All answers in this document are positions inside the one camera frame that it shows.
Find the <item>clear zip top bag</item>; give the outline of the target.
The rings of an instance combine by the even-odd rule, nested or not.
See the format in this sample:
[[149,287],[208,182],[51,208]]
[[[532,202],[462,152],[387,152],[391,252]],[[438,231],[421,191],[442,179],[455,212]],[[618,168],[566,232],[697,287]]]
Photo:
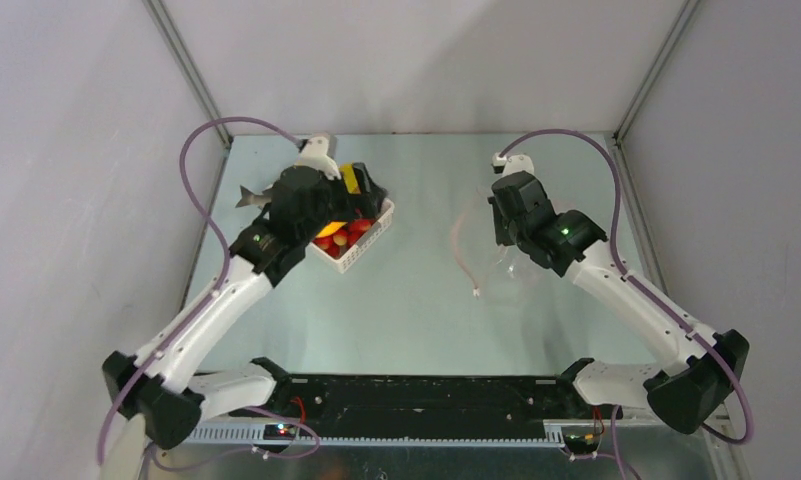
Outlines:
[[496,241],[488,193],[483,186],[475,187],[450,226],[453,261],[474,299],[492,304],[525,302],[541,274],[516,247]]

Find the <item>grey toy fish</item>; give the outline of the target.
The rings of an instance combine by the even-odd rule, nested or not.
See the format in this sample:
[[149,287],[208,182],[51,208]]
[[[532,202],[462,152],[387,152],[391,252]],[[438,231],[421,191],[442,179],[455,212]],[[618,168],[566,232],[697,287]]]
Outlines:
[[239,190],[241,197],[235,205],[236,208],[244,208],[249,206],[264,207],[272,200],[272,187],[268,187],[256,193],[241,185]]

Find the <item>yellow toy mango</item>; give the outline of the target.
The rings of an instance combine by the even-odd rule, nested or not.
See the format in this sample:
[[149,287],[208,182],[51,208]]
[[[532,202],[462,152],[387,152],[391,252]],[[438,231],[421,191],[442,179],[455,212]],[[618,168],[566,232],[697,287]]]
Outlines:
[[339,167],[339,172],[341,173],[347,192],[351,195],[359,195],[361,193],[361,187],[354,166],[352,164],[341,165]]

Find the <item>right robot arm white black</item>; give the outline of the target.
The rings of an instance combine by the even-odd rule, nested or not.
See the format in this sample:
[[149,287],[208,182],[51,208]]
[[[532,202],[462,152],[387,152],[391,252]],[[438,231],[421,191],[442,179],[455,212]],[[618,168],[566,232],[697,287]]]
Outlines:
[[716,332],[639,273],[619,269],[606,232],[578,210],[556,212],[533,174],[502,176],[488,202],[498,244],[517,247],[600,301],[654,357],[643,365],[575,362],[563,375],[570,383],[557,392],[561,411],[582,418],[596,405],[620,405],[650,409],[683,434],[705,426],[740,380],[748,340],[733,329]]

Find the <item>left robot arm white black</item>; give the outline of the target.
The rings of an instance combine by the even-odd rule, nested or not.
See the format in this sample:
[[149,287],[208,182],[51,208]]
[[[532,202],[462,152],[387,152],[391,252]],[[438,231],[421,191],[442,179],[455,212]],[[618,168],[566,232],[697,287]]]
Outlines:
[[292,403],[278,369],[250,363],[210,377],[197,370],[231,326],[306,256],[333,223],[375,220],[387,198],[362,162],[341,166],[337,178],[295,165],[282,171],[261,213],[228,246],[221,273],[156,338],[135,354],[115,351],[102,364],[119,414],[145,421],[145,435],[171,449],[203,420],[257,406],[280,416]]

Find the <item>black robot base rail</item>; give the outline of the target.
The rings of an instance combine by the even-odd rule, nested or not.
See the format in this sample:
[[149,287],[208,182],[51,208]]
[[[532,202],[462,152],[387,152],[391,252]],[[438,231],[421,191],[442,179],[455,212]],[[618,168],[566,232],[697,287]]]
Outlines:
[[252,364],[276,386],[263,409],[303,420],[318,435],[518,439],[547,421],[609,421],[556,376],[432,376],[289,373],[266,357]]

